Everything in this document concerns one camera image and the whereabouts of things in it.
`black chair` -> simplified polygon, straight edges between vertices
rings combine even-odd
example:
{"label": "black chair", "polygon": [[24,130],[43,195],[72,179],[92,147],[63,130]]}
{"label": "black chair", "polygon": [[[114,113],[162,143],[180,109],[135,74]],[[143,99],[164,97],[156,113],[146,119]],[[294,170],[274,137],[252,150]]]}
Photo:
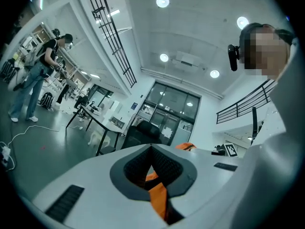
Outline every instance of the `black chair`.
{"label": "black chair", "polygon": [[[160,144],[160,129],[147,121],[141,121],[137,126],[130,126],[121,149],[141,144]],[[105,155],[115,151],[112,146],[102,148],[100,153]]]}

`glass door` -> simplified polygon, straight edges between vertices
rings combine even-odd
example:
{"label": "glass door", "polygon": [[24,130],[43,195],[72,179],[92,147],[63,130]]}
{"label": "glass door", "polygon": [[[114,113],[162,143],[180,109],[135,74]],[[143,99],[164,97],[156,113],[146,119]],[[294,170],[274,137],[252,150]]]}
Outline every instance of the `glass door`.
{"label": "glass door", "polygon": [[179,118],[169,114],[163,110],[156,109],[152,115],[150,123],[159,127],[161,131],[160,140],[164,145],[170,145],[175,135],[177,126],[179,125]]}

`wall sign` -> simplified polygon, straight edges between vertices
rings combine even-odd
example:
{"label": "wall sign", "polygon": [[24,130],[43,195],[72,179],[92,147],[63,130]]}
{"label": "wall sign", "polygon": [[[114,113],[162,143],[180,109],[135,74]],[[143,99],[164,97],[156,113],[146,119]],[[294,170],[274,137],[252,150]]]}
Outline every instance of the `wall sign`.
{"label": "wall sign", "polygon": [[135,108],[137,107],[137,105],[138,105],[137,103],[133,103],[132,109],[135,110]]}

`black t-shirt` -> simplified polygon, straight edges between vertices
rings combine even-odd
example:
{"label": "black t-shirt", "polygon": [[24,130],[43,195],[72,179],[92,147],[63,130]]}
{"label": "black t-shirt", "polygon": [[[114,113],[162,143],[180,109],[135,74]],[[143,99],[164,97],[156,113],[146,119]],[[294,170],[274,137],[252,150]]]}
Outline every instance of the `black t-shirt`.
{"label": "black t-shirt", "polygon": [[[41,52],[39,52],[39,54],[44,53],[44,52],[47,50],[47,48],[52,48],[51,58],[52,58],[53,60],[55,60],[55,57],[56,57],[57,54],[58,54],[58,43],[57,43],[57,41],[56,41],[55,39],[52,39],[52,40],[49,40],[48,42],[46,42],[46,43],[43,45],[43,50],[42,50]],[[45,54],[44,54],[43,56],[41,56],[39,60],[40,60],[40,62],[42,62],[45,66],[49,66],[49,64],[48,64],[47,62],[45,62],[44,56],[45,56]]]}

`orange object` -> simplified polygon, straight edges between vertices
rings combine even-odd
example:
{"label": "orange object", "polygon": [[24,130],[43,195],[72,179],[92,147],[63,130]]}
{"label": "orange object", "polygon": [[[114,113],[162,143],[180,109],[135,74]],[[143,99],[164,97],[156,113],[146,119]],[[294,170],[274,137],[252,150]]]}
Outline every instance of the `orange object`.
{"label": "orange object", "polygon": [[[176,146],[177,149],[183,149],[185,151],[190,151],[196,146],[192,143],[182,143]],[[151,181],[158,178],[157,173],[154,171],[153,173],[146,176],[146,181]],[[163,186],[162,182],[149,190],[149,194],[151,197],[151,204],[154,210],[160,215],[162,219],[166,221],[166,200],[167,200],[167,190],[166,187]]]}

